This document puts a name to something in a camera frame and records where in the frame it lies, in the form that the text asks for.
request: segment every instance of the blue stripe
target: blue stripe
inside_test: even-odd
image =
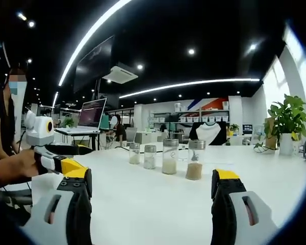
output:
[[[194,106],[196,106],[202,99],[195,99],[193,100],[192,103],[190,103],[190,105],[188,106],[187,110],[189,111],[191,108],[193,108]]]

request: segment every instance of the laptop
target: laptop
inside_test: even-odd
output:
[[[106,106],[107,99],[100,99],[83,103],[76,128],[57,128],[67,133],[91,133],[99,132],[99,127]]]

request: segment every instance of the white pot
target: white pot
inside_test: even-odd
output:
[[[280,137],[280,154],[290,156],[293,150],[291,134],[282,134]]]

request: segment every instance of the glass jar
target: glass jar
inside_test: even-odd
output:
[[[155,145],[146,145],[144,148],[144,168],[154,169],[157,157],[157,147]]]
[[[167,175],[174,175],[177,173],[178,146],[178,139],[163,140],[162,173]]]
[[[129,163],[139,164],[139,143],[131,143],[129,146]]]
[[[188,142],[188,167],[186,179],[199,180],[201,178],[205,146],[205,140],[190,140]]]

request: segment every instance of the air conditioner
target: air conditioner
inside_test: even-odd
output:
[[[123,84],[138,78],[138,76],[131,73],[130,71],[120,68],[119,66],[113,66],[110,70],[110,73],[103,78],[111,80],[112,82]]]

